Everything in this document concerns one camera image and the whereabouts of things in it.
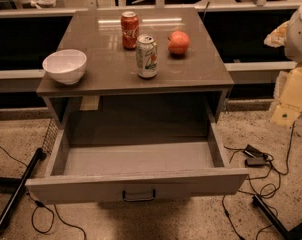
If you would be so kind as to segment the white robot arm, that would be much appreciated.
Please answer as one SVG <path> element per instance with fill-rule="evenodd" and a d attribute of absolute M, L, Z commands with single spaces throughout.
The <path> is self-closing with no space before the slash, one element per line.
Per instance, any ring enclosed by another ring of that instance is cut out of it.
<path fill-rule="evenodd" d="M 267 35 L 264 44 L 273 48 L 283 46 L 287 58 L 302 63 L 302 5 L 288 21 Z"/>

